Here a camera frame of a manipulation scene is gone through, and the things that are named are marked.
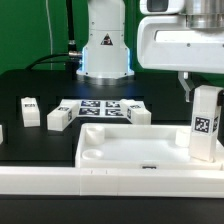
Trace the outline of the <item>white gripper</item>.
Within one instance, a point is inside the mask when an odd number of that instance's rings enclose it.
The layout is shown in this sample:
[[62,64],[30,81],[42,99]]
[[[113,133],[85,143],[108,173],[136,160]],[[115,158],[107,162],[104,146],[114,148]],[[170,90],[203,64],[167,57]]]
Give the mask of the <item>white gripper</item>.
[[137,58],[144,69],[179,71],[189,102],[189,72],[224,74],[224,29],[190,29],[184,16],[147,16],[138,26]]

